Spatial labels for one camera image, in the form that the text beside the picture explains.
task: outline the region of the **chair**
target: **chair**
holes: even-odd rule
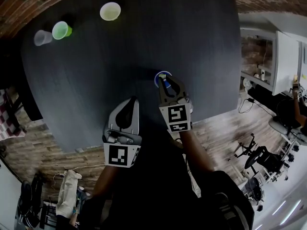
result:
[[[15,117],[15,113],[22,107],[20,98],[18,98],[13,103],[7,92],[5,90],[0,89],[0,99],[3,99],[3,102],[0,101],[0,105],[4,104],[5,110],[7,111],[11,122],[16,128],[18,128],[19,123],[17,121],[17,118]]]
[[[241,157],[241,156],[243,156],[243,155],[248,155],[249,153],[251,153],[251,149],[254,147],[254,145],[256,144],[256,142],[254,141],[254,139],[255,139],[254,134],[250,134],[250,135],[253,137],[253,139],[251,140],[251,142],[250,142],[250,144],[249,144],[248,147],[243,146],[242,142],[239,143],[240,147],[245,148],[246,150],[245,150],[244,152],[242,152],[239,156],[237,156],[237,155],[236,155],[236,151],[238,151],[238,149],[240,148],[240,147],[238,147],[238,148],[235,150],[235,157],[236,157],[236,158],[239,158],[239,157]]]
[[[260,188],[259,181],[255,177],[248,180],[243,192],[247,192],[247,194],[254,198],[257,202],[262,199],[262,190]]]
[[[307,146],[307,137],[301,132],[299,128],[288,129],[279,121],[274,120],[274,118],[269,120],[269,125],[281,135],[286,136],[289,140],[295,140],[300,145]]]
[[[265,167],[268,172],[272,173],[279,173],[281,167],[284,165],[282,157],[269,152],[265,146],[258,147],[251,153],[245,163],[245,169],[252,167],[256,162]]]

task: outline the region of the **floor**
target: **floor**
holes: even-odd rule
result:
[[[246,96],[244,91],[240,92],[238,107]],[[241,111],[249,109],[249,104],[245,102]],[[27,133],[24,138],[12,138],[0,142],[0,146],[6,146],[5,161],[21,180],[31,181],[37,171],[43,173],[47,178],[47,183],[43,188],[42,197],[44,199],[59,192],[62,178],[58,175],[54,178],[56,184],[54,189],[52,188],[53,176],[56,173],[62,173],[65,169],[104,163],[102,147],[64,154],[43,120],[32,122],[23,110],[16,116]],[[193,125],[193,130],[214,160],[215,168],[227,172],[239,184],[240,180],[228,162],[239,142],[245,145],[249,144],[250,134],[253,133],[256,143],[265,145],[270,151],[276,150],[284,143],[281,136],[268,125],[270,118],[270,115],[254,105],[249,112],[244,114],[233,110],[200,121]],[[240,159],[232,161],[239,170],[242,170],[246,157],[242,156]],[[76,169],[75,171],[83,176],[79,185],[91,192],[103,168],[104,166],[95,166]],[[57,201],[56,195],[52,197],[52,201]]]

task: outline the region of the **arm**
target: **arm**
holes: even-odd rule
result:
[[[69,224],[71,224],[72,226],[76,225],[76,221],[77,221],[77,217],[78,217],[78,211],[76,211],[72,217],[71,220],[69,221]]]
[[[208,173],[214,171],[211,158],[201,146],[192,130],[180,132],[180,139],[189,164],[191,164],[197,172]]]
[[[301,126],[305,126],[306,117],[304,115],[301,115],[299,110],[299,104],[297,100],[297,90],[293,90],[293,98],[294,98],[294,113],[295,113],[295,119],[297,122],[300,123]]]
[[[115,179],[119,171],[119,167],[107,165],[101,172],[101,175],[99,176],[95,184],[93,190],[93,197],[107,195],[110,192],[112,186],[114,185]]]

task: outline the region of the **dark table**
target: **dark table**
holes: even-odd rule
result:
[[[99,16],[117,2],[119,18]],[[36,47],[37,30],[65,20],[70,37]],[[170,71],[193,101],[192,121],[237,106],[241,43],[235,0],[63,0],[23,31],[21,54],[37,106],[66,151],[102,144],[109,113],[123,100],[140,101],[147,118],[164,124],[154,76]]]

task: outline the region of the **hand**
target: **hand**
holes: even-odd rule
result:
[[[297,94],[297,92],[299,91],[299,86],[298,86],[298,81],[295,81],[294,83],[293,83],[293,87],[292,87],[292,93],[293,94]]]

